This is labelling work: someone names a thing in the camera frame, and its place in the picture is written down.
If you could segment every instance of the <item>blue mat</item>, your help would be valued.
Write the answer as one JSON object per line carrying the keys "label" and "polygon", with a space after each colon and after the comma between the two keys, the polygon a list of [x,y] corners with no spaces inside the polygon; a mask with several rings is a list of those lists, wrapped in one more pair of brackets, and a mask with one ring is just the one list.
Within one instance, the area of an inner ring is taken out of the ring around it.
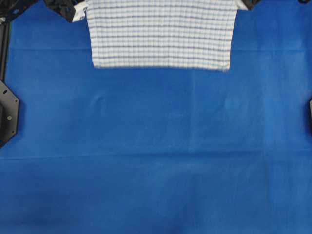
{"label": "blue mat", "polygon": [[93,68],[86,21],[12,25],[1,234],[311,234],[312,3],[239,11],[228,72]]}

